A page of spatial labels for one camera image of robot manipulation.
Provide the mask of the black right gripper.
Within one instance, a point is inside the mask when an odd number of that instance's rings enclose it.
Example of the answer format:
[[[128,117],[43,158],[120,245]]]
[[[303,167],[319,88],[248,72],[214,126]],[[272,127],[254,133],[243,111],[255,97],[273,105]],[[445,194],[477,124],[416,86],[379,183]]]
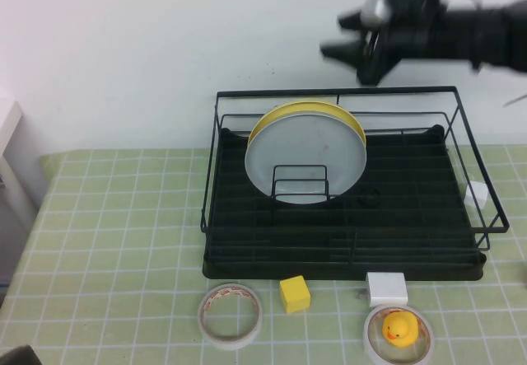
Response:
[[[401,60],[427,43],[434,21],[445,12],[446,6],[440,5],[390,21],[367,20],[360,10],[347,12],[338,17],[338,24],[343,30],[361,30],[361,40],[327,42],[319,49],[325,58],[357,68],[361,85],[377,86]]]

